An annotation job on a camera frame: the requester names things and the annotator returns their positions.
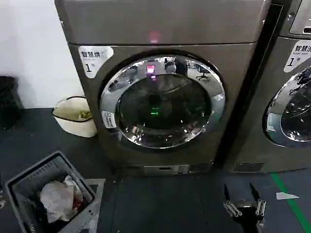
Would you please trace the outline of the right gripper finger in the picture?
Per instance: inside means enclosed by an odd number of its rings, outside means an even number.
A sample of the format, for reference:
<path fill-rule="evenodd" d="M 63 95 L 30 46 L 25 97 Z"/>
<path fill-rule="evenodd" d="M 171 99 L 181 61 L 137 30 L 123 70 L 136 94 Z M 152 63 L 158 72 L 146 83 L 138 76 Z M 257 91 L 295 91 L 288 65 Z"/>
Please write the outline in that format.
<path fill-rule="evenodd" d="M 229 215 L 231 217 L 242 216 L 242 212 L 230 200 L 229 191 L 228 191 L 226 184 L 224 184 L 224 195 L 225 195 L 225 201 L 223 202 L 223 206 L 226 209 L 226 211 L 229 213 Z"/>
<path fill-rule="evenodd" d="M 250 183 L 250 188 L 251 188 L 252 196 L 254 200 L 256 201 L 256 205 L 257 205 L 256 210 L 255 210 L 255 215 L 264 217 L 267 201 L 260 197 L 259 192 L 252 185 L 252 183 Z"/>

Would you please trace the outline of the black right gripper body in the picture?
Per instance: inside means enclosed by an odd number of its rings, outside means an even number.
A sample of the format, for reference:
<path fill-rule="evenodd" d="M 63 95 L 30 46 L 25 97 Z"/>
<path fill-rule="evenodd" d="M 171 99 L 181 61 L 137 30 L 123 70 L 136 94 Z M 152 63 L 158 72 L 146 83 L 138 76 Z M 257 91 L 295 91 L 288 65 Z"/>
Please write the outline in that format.
<path fill-rule="evenodd" d="M 234 203 L 242 212 L 242 216 L 233 217 L 234 221 L 239 223 L 244 233 L 262 233 L 265 223 L 264 217 L 255 215 L 255 201 L 240 201 Z"/>

